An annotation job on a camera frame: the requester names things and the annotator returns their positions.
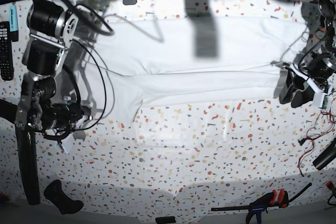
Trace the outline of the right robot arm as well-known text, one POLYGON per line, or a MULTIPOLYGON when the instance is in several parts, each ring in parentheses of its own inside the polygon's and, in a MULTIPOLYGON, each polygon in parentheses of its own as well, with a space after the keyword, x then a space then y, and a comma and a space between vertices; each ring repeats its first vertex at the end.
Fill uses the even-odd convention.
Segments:
POLYGON ((79 21, 74 0, 32 0, 27 15, 29 39, 23 55, 24 74, 15 125, 22 131, 40 133, 69 153, 75 143, 73 132, 92 120, 91 109, 81 104, 81 96, 72 71, 64 62, 79 21), (68 75, 75 99, 57 93, 56 78, 68 75))

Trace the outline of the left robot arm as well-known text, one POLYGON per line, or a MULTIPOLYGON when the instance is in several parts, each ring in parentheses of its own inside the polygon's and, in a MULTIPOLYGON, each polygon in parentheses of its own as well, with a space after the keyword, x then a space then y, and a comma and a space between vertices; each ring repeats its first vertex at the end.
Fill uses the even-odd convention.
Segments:
POLYGON ((319 0, 319 12, 326 30, 307 52, 291 64, 286 82, 279 94, 281 104, 297 108, 312 102, 313 106, 328 110, 333 94, 328 79, 335 74, 335 0, 319 0))

